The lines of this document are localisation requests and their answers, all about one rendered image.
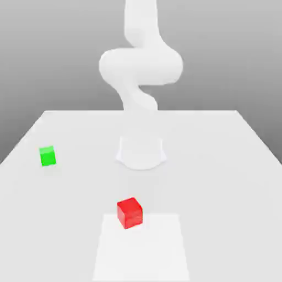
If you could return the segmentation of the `small green cube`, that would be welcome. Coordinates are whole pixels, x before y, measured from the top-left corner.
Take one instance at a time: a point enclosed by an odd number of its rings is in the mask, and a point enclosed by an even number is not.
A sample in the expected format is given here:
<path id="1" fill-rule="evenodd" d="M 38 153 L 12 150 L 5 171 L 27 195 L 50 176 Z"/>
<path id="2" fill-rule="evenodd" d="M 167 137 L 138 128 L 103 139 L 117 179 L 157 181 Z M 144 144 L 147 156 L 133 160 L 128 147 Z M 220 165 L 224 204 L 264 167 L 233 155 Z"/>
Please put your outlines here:
<path id="1" fill-rule="evenodd" d="M 57 163 L 53 145 L 49 147 L 40 147 L 39 152 L 42 166 L 50 166 Z"/>

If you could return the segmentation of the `small red cube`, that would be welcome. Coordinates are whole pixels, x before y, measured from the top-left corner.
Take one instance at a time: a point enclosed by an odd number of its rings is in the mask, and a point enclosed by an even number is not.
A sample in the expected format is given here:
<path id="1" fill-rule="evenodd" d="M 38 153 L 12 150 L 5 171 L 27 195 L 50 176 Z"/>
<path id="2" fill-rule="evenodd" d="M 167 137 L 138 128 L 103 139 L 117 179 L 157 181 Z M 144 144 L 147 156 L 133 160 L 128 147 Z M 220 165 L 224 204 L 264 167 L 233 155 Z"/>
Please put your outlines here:
<path id="1" fill-rule="evenodd" d="M 134 198 L 117 202 L 117 217 L 124 229 L 143 223 L 143 208 Z"/>

